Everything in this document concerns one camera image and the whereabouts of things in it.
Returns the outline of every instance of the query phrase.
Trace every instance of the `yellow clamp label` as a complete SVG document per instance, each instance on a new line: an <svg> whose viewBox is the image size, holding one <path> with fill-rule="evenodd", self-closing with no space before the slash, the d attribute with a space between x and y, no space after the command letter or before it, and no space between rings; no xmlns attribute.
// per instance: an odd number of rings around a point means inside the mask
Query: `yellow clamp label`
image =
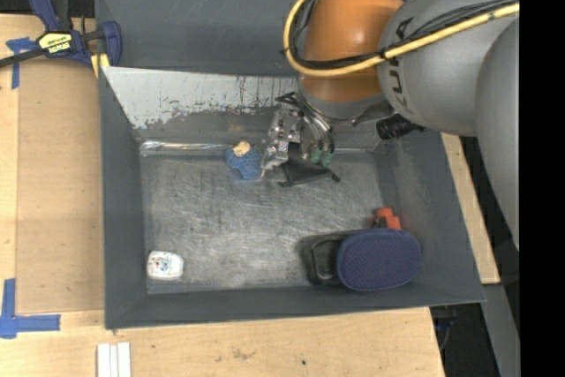
<svg viewBox="0 0 565 377"><path fill-rule="evenodd" d="M37 44L43 50L47 50L50 54L56 54L64 50L70 49L72 43L71 34L49 33L43 35Z"/></svg>

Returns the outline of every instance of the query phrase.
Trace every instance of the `blue clamp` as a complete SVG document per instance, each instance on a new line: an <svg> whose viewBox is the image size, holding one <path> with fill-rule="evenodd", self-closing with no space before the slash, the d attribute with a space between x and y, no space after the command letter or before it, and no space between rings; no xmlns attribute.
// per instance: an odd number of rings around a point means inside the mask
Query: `blue clamp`
<svg viewBox="0 0 565 377"><path fill-rule="evenodd" d="M45 26L45 33L35 41L34 49L21 52L23 49L18 41L12 43L14 55L0 59L0 68L11 64L18 64L30 58L45 56L47 58L65 58L73 62L93 67L92 56L94 53L88 48L87 43L92 40L104 38L106 40L106 55L110 64L117 65L122 56L122 39L119 25L115 21L106 21L102 27L94 32L81 34L72 30L72 22L67 17L69 0L29 0L34 15ZM19 84L19 69L13 73L12 87Z"/></svg>
<svg viewBox="0 0 565 377"><path fill-rule="evenodd" d="M4 280L2 316L0 316L0 338L13 339L18 333L31 331L60 330L61 314L42 314L35 316L16 316L16 280Z"/></svg>

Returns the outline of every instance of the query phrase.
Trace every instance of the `yellow cable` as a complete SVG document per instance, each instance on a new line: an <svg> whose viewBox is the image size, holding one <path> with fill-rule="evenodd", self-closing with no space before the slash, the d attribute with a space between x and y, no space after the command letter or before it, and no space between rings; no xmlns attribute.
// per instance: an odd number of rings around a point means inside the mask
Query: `yellow cable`
<svg viewBox="0 0 565 377"><path fill-rule="evenodd" d="M384 57L381 56L371 57L371 58L367 58L362 62L350 64L342 68L333 68L333 69L324 70L324 69L307 68L302 64L300 64L299 62L297 62L290 53L290 25L292 24L292 21L295 20L297 12L302 7L304 2L305 0L298 0L290 10L289 17L287 18L286 23L284 25L282 42L284 44L285 55L289 60L290 65L295 70L302 72L303 74L307 74L309 76L317 76L317 77L337 77L337 76L343 76L345 74L350 74L352 72L361 71L366 68L370 68L371 66L375 66L376 64L382 63L386 60L389 60L391 58L398 57L402 54L406 54L407 52L411 52L415 49L419 49L428 44L432 44L439 40L443 40L444 38L447 38L448 36L451 36L453 34L457 34L469 28L479 26L481 24L485 24L486 22L492 19L503 18L505 16L509 16L511 14L516 14L520 12L520 3L517 2L515 4L504 6L491 12L481 14L475 18L466 19L462 22L459 22L458 24L443 28L440 31L434 32L433 34L430 34L423 38L419 38L417 40L407 42L406 44L403 44L396 48L392 48L384 53Z"/></svg>

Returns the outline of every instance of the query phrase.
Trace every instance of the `blue toy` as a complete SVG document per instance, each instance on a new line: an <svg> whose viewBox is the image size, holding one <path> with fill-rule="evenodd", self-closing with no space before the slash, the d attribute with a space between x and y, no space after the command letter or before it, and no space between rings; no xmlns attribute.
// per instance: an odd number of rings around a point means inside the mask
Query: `blue toy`
<svg viewBox="0 0 565 377"><path fill-rule="evenodd" d="M239 170L243 179L258 179L261 176L261 154L246 141L229 147L223 156L230 168Z"/></svg>

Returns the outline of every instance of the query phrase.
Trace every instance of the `blue tape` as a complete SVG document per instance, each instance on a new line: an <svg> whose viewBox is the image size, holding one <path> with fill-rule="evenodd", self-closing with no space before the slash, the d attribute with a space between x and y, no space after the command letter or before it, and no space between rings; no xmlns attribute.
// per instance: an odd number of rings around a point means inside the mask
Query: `blue tape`
<svg viewBox="0 0 565 377"><path fill-rule="evenodd" d="M0 338L13 339L18 333L28 331L58 331L61 329L61 314L16 316L15 300L16 279L4 280L2 315L0 316Z"/></svg>
<svg viewBox="0 0 565 377"><path fill-rule="evenodd" d="M29 37L17 38L15 40L8 40L6 46L10 49L14 55L19 54L22 50L34 50L39 46L35 41L30 40ZM11 89L19 87L19 63L15 63L11 70Z"/></svg>

